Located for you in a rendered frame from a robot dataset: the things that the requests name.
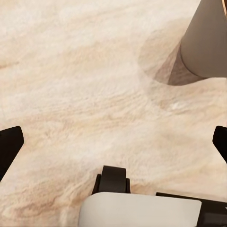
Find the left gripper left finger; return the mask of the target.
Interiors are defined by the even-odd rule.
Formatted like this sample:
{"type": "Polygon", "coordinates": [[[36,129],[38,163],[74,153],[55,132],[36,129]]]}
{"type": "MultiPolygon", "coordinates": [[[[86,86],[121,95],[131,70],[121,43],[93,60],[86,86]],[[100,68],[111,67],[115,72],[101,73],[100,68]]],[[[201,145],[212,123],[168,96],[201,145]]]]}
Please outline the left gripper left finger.
{"type": "Polygon", "coordinates": [[[0,131],[0,181],[24,144],[20,126],[0,131]]]}

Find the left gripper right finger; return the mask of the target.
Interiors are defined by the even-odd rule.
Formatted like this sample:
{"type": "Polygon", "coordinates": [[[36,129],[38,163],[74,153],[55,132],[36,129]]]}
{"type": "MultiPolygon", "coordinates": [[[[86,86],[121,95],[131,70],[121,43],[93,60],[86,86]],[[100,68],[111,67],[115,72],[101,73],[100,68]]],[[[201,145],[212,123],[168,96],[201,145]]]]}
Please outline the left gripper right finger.
{"type": "Polygon", "coordinates": [[[216,126],[212,142],[227,163],[227,127],[216,126]]]}

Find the trash can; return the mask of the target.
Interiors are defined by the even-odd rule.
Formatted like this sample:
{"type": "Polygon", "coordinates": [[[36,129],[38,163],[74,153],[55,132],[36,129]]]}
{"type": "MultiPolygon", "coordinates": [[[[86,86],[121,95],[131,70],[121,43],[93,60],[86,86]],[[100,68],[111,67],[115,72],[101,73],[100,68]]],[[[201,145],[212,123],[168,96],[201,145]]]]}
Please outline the trash can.
{"type": "Polygon", "coordinates": [[[227,0],[201,0],[180,45],[185,67],[205,78],[227,78],[227,0]]]}

